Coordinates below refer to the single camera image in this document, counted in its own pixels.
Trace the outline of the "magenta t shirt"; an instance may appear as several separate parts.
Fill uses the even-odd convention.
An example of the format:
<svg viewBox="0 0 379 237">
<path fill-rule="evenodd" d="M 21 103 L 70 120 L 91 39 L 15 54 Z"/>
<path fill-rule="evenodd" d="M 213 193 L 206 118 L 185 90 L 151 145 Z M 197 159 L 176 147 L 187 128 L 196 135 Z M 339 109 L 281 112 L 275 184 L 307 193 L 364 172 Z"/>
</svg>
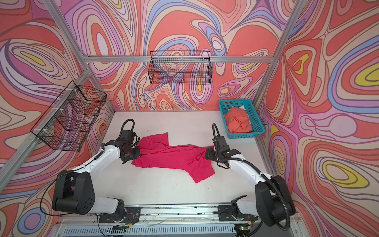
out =
<svg viewBox="0 0 379 237">
<path fill-rule="evenodd" d="M 195 183 L 215 174 L 206 147 L 195 145 L 170 146 L 168 133 L 147 136 L 139 142 L 141 157 L 132 164 L 139 168 L 167 168 L 183 170 Z"/>
</svg>

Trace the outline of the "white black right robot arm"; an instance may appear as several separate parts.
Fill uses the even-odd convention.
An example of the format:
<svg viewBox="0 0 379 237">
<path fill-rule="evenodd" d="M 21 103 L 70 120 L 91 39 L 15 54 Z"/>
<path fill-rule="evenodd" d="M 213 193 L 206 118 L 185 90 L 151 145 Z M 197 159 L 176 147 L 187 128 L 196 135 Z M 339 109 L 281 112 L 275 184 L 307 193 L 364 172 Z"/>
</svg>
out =
<svg viewBox="0 0 379 237">
<path fill-rule="evenodd" d="M 262 172 L 240 151 L 231 149 L 216 124 L 212 124 L 212 134 L 214 147 L 206 150 L 205 159 L 215 162 L 220 168 L 233 170 L 253 184 L 255 189 L 254 199 L 242 195 L 231 201 L 232 217 L 242 221 L 245 216 L 251 215 L 260 218 L 268 227 L 276 225 L 282 231 L 288 231 L 296 208 L 285 180 L 279 175 Z"/>
</svg>

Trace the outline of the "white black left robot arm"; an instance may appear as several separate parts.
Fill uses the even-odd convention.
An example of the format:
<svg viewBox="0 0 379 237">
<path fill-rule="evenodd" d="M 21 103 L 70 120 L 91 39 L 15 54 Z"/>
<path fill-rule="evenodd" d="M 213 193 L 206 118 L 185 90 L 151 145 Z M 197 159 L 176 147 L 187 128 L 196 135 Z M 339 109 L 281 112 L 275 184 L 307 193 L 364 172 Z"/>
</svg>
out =
<svg viewBox="0 0 379 237">
<path fill-rule="evenodd" d="M 69 214 L 96 214 L 107 223 L 126 221 L 124 201 L 119 198 L 101 197 L 95 193 L 93 181 L 113 162 L 123 164 L 138 159 L 140 137 L 134 131 L 135 121 L 130 118 L 130 129 L 121 127 L 117 139 L 101 145 L 100 151 L 73 170 L 64 170 L 50 183 L 54 186 L 51 207 L 56 216 Z"/>
</svg>

